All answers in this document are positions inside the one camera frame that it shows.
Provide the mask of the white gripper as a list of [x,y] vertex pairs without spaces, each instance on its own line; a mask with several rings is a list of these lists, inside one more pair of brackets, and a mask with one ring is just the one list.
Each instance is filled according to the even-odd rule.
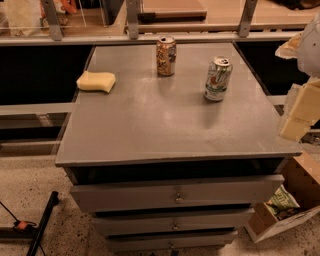
[[[310,77],[320,77],[320,13],[314,16],[302,33],[297,33],[279,46],[275,55],[282,59],[297,58],[301,72]],[[298,142],[319,120],[320,80],[312,79],[302,86],[293,84],[286,97],[279,135]]]

